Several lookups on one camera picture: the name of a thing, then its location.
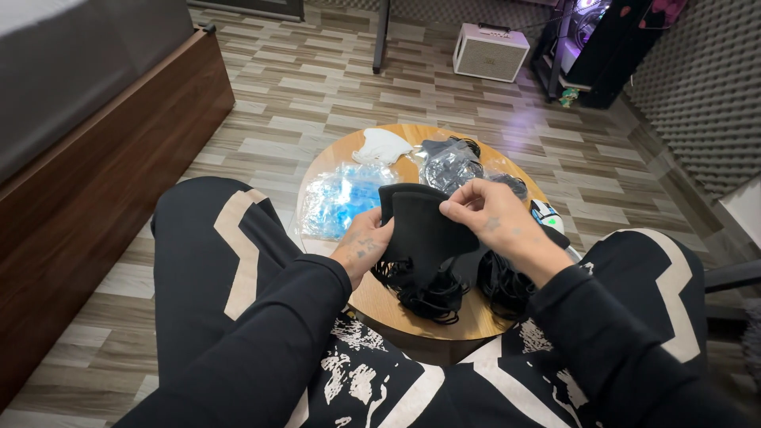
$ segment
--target white face mask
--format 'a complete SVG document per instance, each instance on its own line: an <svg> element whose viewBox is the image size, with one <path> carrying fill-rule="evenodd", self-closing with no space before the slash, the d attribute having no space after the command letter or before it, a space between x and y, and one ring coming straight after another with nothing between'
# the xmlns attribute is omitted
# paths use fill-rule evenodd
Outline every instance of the white face mask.
<svg viewBox="0 0 761 428"><path fill-rule="evenodd" d="M365 145L359 152L352 153L352 159L360 164L377 164L382 162L390 165L401 156L412 151L402 137L391 131L380 128L365 129Z"/></svg>

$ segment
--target black and white pants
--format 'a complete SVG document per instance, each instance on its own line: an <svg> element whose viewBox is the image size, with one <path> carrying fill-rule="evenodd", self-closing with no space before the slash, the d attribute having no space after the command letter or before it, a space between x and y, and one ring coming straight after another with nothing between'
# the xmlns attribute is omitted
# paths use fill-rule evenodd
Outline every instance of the black and white pants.
<svg viewBox="0 0 761 428"><path fill-rule="evenodd" d="M264 195L223 178L196 178L169 190L151 228L164 383L276 288L271 278L301 251ZM659 334L664 349L691 370L705 370L702 265L695 254L659 232L635 229L608 235L580 265ZM286 426L601 425L594 403L529 315L462 362L439 367L412 361L339 314L324 358Z"/></svg>

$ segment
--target speaker grille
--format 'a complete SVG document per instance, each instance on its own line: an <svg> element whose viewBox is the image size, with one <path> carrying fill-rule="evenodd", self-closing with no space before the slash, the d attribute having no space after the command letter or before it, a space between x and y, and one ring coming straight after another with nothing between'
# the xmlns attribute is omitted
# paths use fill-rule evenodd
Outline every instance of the speaker grille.
<svg viewBox="0 0 761 428"><path fill-rule="evenodd" d="M513 81L525 54L524 48L468 39L457 71Z"/></svg>

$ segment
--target round wooden table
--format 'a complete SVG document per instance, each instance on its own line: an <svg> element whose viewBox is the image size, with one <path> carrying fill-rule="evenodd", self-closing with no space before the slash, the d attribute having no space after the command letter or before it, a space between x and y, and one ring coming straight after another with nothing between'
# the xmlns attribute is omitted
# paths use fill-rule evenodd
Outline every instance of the round wooden table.
<svg viewBox="0 0 761 428"><path fill-rule="evenodd" d="M378 128L386 129L404 138L410 145L420 145L424 139L444 140L448 136L467 138L463 134L424 125L383 125ZM314 159L301 182L298 192L296 213L301 212L304 200L304 190L310 180L323 172L331 172L343 161L353 161L352 152L359 150L365 143L363 131L349 134L320 153ZM506 172L513 177L525 181L528 188L528 200L538 199L546 202L544 193L517 165L504 155L487 145L478 142L481 147L480 161L484 167ZM401 181L418 183L418 168L407 157L400 157L391 166L398 173ZM338 245L337 242L318 241L301 237L307 253L330 256ZM478 340L493 337L503 333L511 323L493 315L483 295L478 289L472 289L463 297L460 320L452 325L439 325L433 321L419 318L405 309L396 296L383 287L371 273L367 273L361 285L349 299L349 305L372 321L390 327L396 331L417 337L427 337L439 340Z"/></svg>

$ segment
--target black sleeve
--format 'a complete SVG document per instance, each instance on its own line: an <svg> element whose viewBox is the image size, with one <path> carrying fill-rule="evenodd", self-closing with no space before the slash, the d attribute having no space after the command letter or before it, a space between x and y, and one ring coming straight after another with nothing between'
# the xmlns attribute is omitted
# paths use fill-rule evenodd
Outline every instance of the black sleeve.
<svg viewBox="0 0 761 428"><path fill-rule="evenodd" d="M604 426L750 426L581 268L558 273L530 310Z"/></svg>
<svg viewBox="0 0 761 428"><path fill-rule="evenodd" d="M282 428L352 292L334 260L305 254L273 281L236 329L161 385L115 427Z"/></svg>

